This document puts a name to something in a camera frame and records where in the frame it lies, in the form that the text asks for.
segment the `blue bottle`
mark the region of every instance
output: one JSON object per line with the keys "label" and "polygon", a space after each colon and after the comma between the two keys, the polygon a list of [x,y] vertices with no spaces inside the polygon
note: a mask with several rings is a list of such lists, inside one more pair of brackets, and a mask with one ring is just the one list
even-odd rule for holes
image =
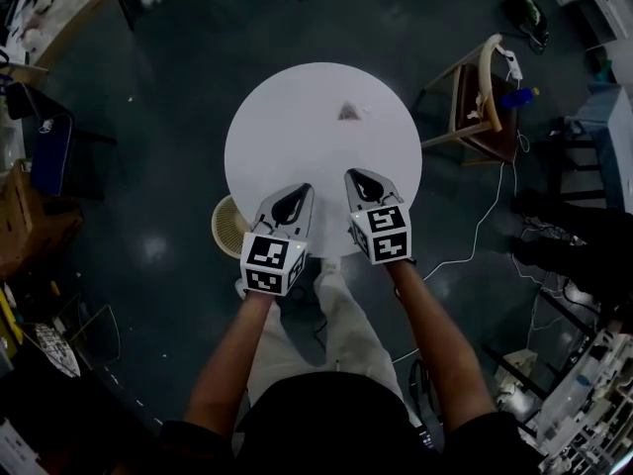
{"label": "blue bottle", "polygon": [[522,106],[523,104],[527,104],[534,97],[537,97],[539,93],[538,88],[521,88],[520,90],[514,90],[501,97],[501,105],[504,106],[505,109]]}

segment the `concrete floor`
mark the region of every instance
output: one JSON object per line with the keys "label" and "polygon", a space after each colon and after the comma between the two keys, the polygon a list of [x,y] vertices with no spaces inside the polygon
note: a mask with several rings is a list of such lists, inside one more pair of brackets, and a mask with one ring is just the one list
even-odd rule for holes
{"label": "concrete floor", "polygon": [[[521,109],[520,128],[543,140],[551,118],[574,114],[591,79],[584,51],[553,0],[536,0],[550,24],[545,54],[507,37],[522,86],[541,96]],[[116,1],[87,25],[52,70],[45,92],[72,110],[77,126],[119,140],[105,202],[83,202],[85,224],[59,269],[60,283],[81,290],[91,310],[112,305],[122,357],[99,371],[150,428],[182,416],[199,370],[238,306],[237,262],[220,252],[211,213],[227,195],[224,143],[242,100],[292,65],[332,61],[361,68],[410,105],[421,86],[495,32],[513,32],[500,0],[168,0],[138,17],[131,33]],[[502,60],[495,70],[505,75]],[[446,100],[430,97],[416,114],[422,140]],[[460,167],[455,144],[423,154],[411,209],[413,253],[421,274],[470,254],[477,221],[495,199],[498,166]],[[547,172],[519,153],[519,190],[544,189]],[[517,275],[507,240],[522,221],[509,212],[513,179],[503,171],[499,202],[482,225],[472,262],[445,266],[428,284],[471,341],[492,381],[496,366],[481,351],[525,347],[538,286]],[[344,259],[350,288],[393,357],[414,348],[404,312],[384,269],[356,254]],[[544,272],[526,269],[537,279]],[[302,276],[310,291],[317,274]],[[555,279],[548,285],[555,286]],[[292,312],[296,306],[303,306]],[[311,361],[322,353],[312,333],[322,323],[312,291],[282,304],[291,337]],[[540,304],[535,325],[556,318]],[[566,321],[534,332],[540,361],[561,365],[579,336]],[[407,393],[412,358],[397,364]]]}

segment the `black shirt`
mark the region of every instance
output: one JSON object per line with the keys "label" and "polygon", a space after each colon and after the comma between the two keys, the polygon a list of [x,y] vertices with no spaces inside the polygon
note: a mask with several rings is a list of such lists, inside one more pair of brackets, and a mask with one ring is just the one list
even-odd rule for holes
{"label": "black shirt", "polygon": [[229,442],[214,432],[165,423],[162,469],[211,473],[235,464],[303,471],[353,463],[428,474],[538,473],[512,415],[489,414],[464,424],[448,435],[440,455],[423,445],[398,396],[350,373],[310,373],[275,383],[237,430],[245,432],[245,440],[233,458]]}

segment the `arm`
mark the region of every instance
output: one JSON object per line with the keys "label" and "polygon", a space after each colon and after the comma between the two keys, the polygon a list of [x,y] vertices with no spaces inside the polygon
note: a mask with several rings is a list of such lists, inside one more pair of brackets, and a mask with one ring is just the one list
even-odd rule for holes
{"label": "arm", "polygon": [[249,292],[198,377],[185,421],[230,438],[273,296]]}
{"label": "arm", "polygon": [[446,431],[494,412],[473,347],[405,260],[386,264],[437,391]]}

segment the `cardboard box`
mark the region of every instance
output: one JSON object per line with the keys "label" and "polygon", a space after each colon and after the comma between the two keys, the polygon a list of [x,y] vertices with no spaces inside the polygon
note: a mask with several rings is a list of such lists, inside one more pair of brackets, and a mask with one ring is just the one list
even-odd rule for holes
{"label": "cardboard box", "polygon": [[18,160],[0,198],[0,279],[42,263],[67,247],[83,218],[71,197],[31,186],[30,162]]}

